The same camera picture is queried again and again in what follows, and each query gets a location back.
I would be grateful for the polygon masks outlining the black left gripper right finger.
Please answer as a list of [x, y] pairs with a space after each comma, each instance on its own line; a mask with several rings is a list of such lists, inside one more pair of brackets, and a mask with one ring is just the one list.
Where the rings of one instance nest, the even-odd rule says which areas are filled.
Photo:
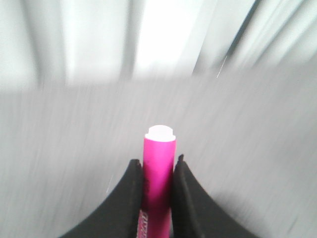
[[202, 188], [183, 154], [178, 157], [173, 173], [172, 224], [175, 238], [254, 237]]

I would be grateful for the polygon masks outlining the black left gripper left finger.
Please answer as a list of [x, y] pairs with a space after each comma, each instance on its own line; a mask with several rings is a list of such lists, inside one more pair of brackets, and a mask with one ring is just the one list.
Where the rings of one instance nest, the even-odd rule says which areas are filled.
[[143, 171], [132, 159], [102, 204], [63, 238], [135, 238], [142, 200]]

